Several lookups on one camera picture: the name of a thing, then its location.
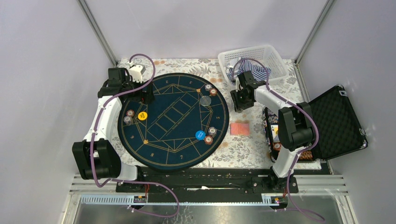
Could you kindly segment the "red 5 chip stack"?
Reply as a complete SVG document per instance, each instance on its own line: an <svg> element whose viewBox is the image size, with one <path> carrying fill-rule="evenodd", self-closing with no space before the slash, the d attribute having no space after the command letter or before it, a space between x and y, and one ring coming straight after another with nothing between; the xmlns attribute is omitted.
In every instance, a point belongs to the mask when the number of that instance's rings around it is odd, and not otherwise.
<svg viewBox="0 0 396 224"><path fill-rule="evenodd" d="M126 112L126 115L129 116L129 117L133 117L135 115L135 112L134 112L134 110L128 110Z"/></svg>

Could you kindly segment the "grey chip stack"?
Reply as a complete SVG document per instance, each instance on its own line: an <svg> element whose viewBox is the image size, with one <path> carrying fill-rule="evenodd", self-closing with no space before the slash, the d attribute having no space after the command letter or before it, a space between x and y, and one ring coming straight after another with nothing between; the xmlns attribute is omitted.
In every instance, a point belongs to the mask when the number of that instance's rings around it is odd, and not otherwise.
<svg viewBox="0 0 396 224"><path fill-rule="evenodd" d="M131 116L125 116L123 118L123 122L126 126L132 125L133 124L133 118Z"/></svg>
<svg viewBox="0 0 396 224"><path fill-rule="evenodd" d="M212 85L211 85L211 84L206 84L206 85L205 85L205 90L206 90L206 91L210 91L211 88L212 88Z"/></svg>
<svg viewBox="0 0 396 224"><path fill-rule="evenodd" d="M209 127L207 132L208 132L208 135L214 137L217 134L217 129L215 127Z"/></svg>

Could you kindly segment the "clear dealer button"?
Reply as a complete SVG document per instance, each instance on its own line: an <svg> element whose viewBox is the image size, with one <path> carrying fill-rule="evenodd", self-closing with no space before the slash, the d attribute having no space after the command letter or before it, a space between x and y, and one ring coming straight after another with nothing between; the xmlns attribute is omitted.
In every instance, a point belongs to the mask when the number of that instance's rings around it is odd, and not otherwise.
<svg viewBox="0 0 396 224"><path fill-rule="evenodd" d="M210 106L211 103L212 103L212 99L211 99L210 96L202 96L202 97L199 99L199 103L200 103L202 106Z"/></svg>

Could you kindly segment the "yellow big blind button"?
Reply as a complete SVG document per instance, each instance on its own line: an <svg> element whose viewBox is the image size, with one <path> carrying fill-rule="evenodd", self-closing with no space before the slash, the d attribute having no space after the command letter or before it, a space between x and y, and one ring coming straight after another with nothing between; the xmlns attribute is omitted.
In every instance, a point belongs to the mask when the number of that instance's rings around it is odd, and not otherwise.
<svg viewBox="0 0 396 224"><path fill-rule="evenodd" d="M142 111L142 112L137 114L137 118L140 121L144 121L144 120L146 120L148 118L148 114L147 114L147 112Z"/></svg>

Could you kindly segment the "blue small blind button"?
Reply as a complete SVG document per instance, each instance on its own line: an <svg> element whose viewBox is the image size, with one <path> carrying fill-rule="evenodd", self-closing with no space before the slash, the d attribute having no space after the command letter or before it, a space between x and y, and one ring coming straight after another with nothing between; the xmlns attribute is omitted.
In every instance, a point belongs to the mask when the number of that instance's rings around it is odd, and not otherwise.
<svg viewBox="0 0 396 224"><path fill-rule="evenodd" d="M206 137L206 133L202 130L199 130L195 133L195 137L197 140L204 140Z"/></svg>

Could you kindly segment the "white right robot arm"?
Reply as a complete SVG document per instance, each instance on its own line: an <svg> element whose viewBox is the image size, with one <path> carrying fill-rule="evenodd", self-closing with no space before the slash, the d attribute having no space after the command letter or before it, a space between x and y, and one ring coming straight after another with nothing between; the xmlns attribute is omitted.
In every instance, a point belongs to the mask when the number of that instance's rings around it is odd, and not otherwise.
<svg viewBox="0 0 396 224"><path fill-rule="evenodd" d="M254 79L250 71L238 75L236 89L231 91L234 110L241 113L255 102L269 108L278 117L278 138L281 150L268 179L269 189L280 192L286 187L302 152L311 150L319 140L318 128L308 103L295 103L271 89L265 81Z"/></svg>

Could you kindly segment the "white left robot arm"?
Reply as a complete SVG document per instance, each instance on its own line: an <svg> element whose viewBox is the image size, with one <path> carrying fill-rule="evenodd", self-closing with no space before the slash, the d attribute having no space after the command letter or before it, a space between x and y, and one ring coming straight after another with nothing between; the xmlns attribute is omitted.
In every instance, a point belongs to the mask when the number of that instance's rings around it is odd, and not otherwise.
<svg viewBox="0 0 396 224"><path fill-rule="evenodd" d="M144 188L145 180L138 167L121 162L111 144L122 103L127 99L149 103L154 100L152 84L143 82L145 66L109 68L108 79L98 92L98 107L92 125L80 142L72 146L79 173L84 180L123 179L134 192Z"/></svg>

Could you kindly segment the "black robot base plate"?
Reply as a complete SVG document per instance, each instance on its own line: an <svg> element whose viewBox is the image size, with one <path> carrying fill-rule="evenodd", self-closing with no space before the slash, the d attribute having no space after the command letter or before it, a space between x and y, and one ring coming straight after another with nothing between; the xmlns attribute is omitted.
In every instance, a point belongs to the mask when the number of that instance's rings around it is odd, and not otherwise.
<svg viewBox="0 0 396 224"><path fill-rule="evenodd" d="M176 172L139 169L138 184L116 185L117 193L142 193L150 203L259 203L262 194L279 198L297 193L295 177L276 181L268 169L188 168Z"/></svg>

